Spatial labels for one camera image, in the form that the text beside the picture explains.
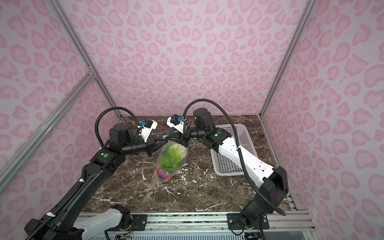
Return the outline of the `green white toy cabbage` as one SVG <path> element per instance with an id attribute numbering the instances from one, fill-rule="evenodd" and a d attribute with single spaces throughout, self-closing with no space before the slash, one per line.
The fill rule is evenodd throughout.
<path id="1" fill-rule="evenodd" d="M 188 149 L 180 144 L 168 142 L 160 156 L 160 168 L 168 172 L 177 171 L 179 164 L 187 157 Z"/>

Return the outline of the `purple toy onion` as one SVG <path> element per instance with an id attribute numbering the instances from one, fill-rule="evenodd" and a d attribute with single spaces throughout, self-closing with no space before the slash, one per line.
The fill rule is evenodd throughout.
<path id="1" fill-rule="evenodd" d="M 166 180 L 168 178 L 168 176 L 169 176 L 169 172 L 165 171 L 162 168 L 157 168 L 156 174 L 157 174 L 158 178 L 162 179 L 162 180 Z"/>

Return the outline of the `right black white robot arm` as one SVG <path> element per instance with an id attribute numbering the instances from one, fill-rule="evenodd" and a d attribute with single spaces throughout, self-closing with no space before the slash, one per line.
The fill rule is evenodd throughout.
<path id="1" fill-rule="evenodd" d="M 167 125 L 179 132 L 178 143 L 187 146 L 190 140 L 200 140 L 210 150 L 231 160 L 257 190 L 240 212 L 241 225 L 246 229 L 260 228 L 266 214 L 286 215 L 279 205 L 289 192 L 287 171 L 261 161 L 242 147 L 235 125 L 231 125 L 232 133 L 217 127 L 206 108 L 194 111 L 194 122 L 190 127 L 182 117 L 173 115 L 168 118 Z"/>

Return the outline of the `orange toy tomato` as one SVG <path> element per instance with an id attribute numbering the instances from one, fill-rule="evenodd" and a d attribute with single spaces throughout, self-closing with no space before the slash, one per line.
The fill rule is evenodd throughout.
<path id="1" fill-rule="evenodd" d="M 172 176 L 168 176 L 166 179 L 164 179 L 164 181 L 168 182 L 171 178 L 172 178 Z"/>

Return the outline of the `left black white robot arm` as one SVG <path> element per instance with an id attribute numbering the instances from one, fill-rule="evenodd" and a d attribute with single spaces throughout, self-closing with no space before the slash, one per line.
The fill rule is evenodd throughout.
<path id="1" fill-rule="evenodd" d="M 92 157 L 90 163 L 82 167 L 80 179 L 69 192 L 43 217 L 31 219 L 25 226 L 28 240 L 87 240 L 98 233 L 115 228 L 124 229 L 131 225 L 130 210 L 115 207 L 108 217 L 110 224 L 103 222 L 102 216 L 96 223 L 81 224 L 77 217 L 99 187 L 126 160 L 127 155 L 147 153 L 150 156 L 165 143 L 163 137 L 151 137 L 157 128 L 153 120 L 141 121 L 138 126 L 139 136 L 135 137 L 131 124 L 120 123 L 110 129 L 109 140 Z"/>

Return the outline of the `clear zip top bag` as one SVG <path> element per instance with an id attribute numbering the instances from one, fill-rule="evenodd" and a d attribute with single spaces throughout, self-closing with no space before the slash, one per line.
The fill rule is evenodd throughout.
<path id="1" fill-rule="evenodd" d="M 169 141 L 159 155 L 154 172 L 155 183 L 167 183 L 188 161 L 188 148 Z"/>

